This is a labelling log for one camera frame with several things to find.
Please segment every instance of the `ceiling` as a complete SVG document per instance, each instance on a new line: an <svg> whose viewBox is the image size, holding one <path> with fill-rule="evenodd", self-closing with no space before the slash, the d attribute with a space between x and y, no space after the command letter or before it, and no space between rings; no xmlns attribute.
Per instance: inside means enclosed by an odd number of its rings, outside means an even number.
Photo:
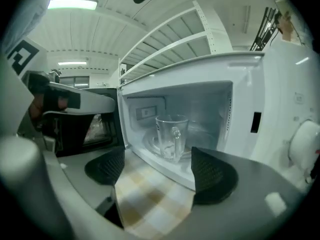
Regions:
<svg viewBox="0 0 320 240"><path fill-rule="evenodd" d="M154 27L192 6L192 0L97 0L96 10L47 10L29 38L47 50L50 69L73 69L111 75L118 60ZM254 41L265 7L274 0L207 0L218 13L234 50ZM87 65L58 66L86 60Z"/></svg>

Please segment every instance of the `fluorescent light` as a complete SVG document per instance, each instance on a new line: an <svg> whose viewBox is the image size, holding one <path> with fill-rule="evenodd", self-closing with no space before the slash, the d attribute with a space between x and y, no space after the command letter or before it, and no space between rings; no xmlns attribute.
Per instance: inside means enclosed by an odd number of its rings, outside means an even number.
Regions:
<svg viewBox="0 0 320 240"><path fill-rule="evenodd" d="M309 57L306 57L306 58L298 61L298 62L296 63L296 65L299 65L299 64L301 64L302 62L306 62L307 60L309 60Z"/></svg>
<svg viewBox="0 0 320 240"><path fill-rule="evenodd" d="M87 83L75 83L74 86L88 86Z"/></svg>
<svg viewBox="0 0 320 240"><path fill-rule="evenodd" d="M87 65L87 62L85 61L79 61L79 62L58 62L59 66L63 66L63 65Z"/></svg>
<svg viewBox="0 0 320 240"><path fill-rule="evenodd" d="M95 10L97 2L90 0L50 0L48 9L80 8Z"/></svg>
<svg viewBox="0 0 320 240"><path fill-rule="evenodd" d="M271 23L269 22L269 23L266 25L266 27L265 27L264 33L267 32L267 29L270 28L270 26L271 26Z"/></svg>

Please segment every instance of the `checkered towel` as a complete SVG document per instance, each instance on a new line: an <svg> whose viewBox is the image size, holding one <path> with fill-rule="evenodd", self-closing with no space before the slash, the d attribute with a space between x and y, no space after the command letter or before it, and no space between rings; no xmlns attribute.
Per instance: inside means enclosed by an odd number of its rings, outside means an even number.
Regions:
<svg viewBox="0 0 320 240"><path fill-rule="evenodd" d="M191 211L194 191L167 178L132 152L115 185L126 231L143 239L160 239Z"/></svg>

